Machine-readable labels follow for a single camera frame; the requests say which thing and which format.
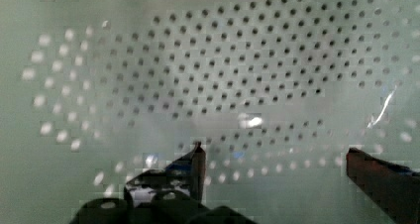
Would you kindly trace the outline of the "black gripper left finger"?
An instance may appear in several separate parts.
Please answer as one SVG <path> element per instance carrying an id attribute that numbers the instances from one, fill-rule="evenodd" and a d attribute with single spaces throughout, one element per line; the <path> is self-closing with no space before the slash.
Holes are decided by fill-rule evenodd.
<path id="1" fill-rule="evenodd" d="M 190 152 L 165 168 L 149 169 L 124 186 L 124 199 L 133 207 L 151 203 L 160 191 L 180 191 L 201 201 L 206 170 L 206 152 L 196 141 Z"/>

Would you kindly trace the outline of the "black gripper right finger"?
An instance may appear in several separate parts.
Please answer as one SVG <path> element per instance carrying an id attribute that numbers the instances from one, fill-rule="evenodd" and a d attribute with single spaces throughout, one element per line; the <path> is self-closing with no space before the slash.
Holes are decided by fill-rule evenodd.
<path id="1" fill-rule="evenodd" d="M 418 171 L 349 148 L 346 174 L 396 224 L 419 224 Z"/>

